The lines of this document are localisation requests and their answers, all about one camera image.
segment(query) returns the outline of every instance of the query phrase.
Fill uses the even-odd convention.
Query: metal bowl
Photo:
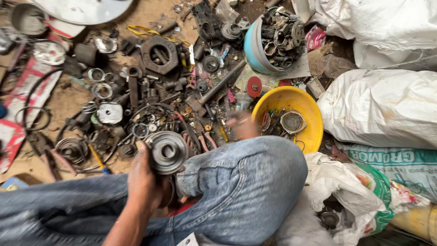
[[[45,33],[47,25],[44,22],[48,19],[48,14],[36,5],[29,3],[18,4],[10,14],[12,26],[31,37],[38,37]]]

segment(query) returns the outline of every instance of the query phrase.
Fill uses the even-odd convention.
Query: jeans
[[[260,245],[293,208],[307,173],[299,147],[275,136],[196,155],[177,183],[203,197],[178,215],[149,220],[142,245],[174,246],[192,232],[220,244]],[[101,245],[126,203],[126,180],[108,175],[0,193],[0,245]]]

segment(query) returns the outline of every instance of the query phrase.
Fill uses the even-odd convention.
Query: hand
[[[236,138],[239,140],[250,139],[260,136],[258,124],[252,121],[250,113],[240,113],[232,117],[227,123],[236,133]]]
[[[138,153],[131,163],[128,177],[128,204],[137,204],[149,212],[155,211],[163,196],[162,187],[149,166],[149,150],[143,141],[137,141]]]

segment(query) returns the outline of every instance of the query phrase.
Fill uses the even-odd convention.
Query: large hex nut
[[[159,46],[168,54],[168,61],[158,65],[152,61],[153,48]],[[160,36],[153,36],[141,45],[141,55],[146,69],[165,75],[179,65],[176,45]]]

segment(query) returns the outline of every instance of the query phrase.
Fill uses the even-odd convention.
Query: red cutting disc
[[[253,76],[247,81],[247,93],[251,97],[259,97],[263,90],[260,78]]]

